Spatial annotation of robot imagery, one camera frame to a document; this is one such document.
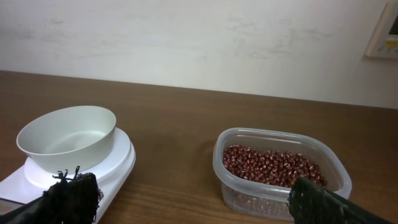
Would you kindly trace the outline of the clear plastic food container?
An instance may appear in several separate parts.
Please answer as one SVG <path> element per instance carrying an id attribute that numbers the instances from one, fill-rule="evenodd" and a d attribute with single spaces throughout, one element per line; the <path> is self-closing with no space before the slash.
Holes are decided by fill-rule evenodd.
<path id="1" fill-rule="evenodd" d="M 352 181 L 336 154 L 299 134 L 251 128 L 223 131 L 213 151 L 213 169 L 224 202 L 235 211 L 291 221 L 288 197 L 306 177 L 343 198 Z"/>

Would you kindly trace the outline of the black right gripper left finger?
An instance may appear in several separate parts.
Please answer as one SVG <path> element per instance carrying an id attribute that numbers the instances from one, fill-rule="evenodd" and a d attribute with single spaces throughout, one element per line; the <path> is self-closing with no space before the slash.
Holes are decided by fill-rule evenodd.
<path id="1" fill-rule="evenodd" d="M 58 171 L 56 184 L 39 198 L 1 215 L 1 223 L 93 224 L 103 193 L 93 173 L 79 170 L 76 167 L 72 178 L 67 177 L 67 171 Z"/>

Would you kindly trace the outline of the white digital kitchen scale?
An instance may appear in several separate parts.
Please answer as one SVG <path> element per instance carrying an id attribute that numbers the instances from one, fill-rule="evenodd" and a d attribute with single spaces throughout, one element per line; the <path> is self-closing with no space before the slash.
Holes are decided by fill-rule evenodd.
<path id="1" fill-rule="evenodd" d="M 134 167 L 136 152 L 128 135 L 121 129 L 114 132 L 110 154 L 94 167 L 83 170 L 96 176 L 103 193 L 96 213 L 98 222 Z M 32 159 L 1 181 L 1 215 L 5 215 L 37 198 L 57 182 L 52 173 L 41 169 Z"/>

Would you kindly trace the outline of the white round bowl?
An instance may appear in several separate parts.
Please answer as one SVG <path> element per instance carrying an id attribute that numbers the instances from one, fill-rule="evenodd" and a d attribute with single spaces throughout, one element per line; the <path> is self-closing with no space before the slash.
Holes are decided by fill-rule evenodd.
<path id="1" fill-rule="evenodd" d="M 41 169 L 56 173 L 77 166 L 87 170 L 111 152 L 116 116 L 100 106 L 72 106 L 27 124 L 16 144 Z"/>

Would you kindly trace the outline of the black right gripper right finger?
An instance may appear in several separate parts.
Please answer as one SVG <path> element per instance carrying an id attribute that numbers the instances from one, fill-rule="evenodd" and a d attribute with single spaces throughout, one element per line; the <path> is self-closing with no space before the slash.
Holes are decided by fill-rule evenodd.
<path id="1" fill-rule="evenodd" d="M 295 224 L 391 224 L 305 177 L 296 181 L 288 201 Z"/>

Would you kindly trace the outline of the beige wall control panel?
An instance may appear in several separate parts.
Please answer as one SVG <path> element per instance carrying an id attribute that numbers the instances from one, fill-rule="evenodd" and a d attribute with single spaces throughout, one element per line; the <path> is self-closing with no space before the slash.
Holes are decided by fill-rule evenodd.
<path id="1" fill-rule="evenodd" d="M 397 59 L 397 1 L 386 3 L 364 55 Z"/>

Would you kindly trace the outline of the red adzuki beans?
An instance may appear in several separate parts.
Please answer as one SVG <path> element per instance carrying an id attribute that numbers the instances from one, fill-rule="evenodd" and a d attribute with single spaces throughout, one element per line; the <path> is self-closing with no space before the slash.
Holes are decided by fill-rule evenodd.
<path id="1" fill-rule="evenodd" d="M 299 178 L 306 177 L 321 187 L 328 185 L 320 166 L 300 153 L 262 152 L 235 144 L 224 148 L 223 165 L 241 179 L 262 184 L 291 188 Z"/>

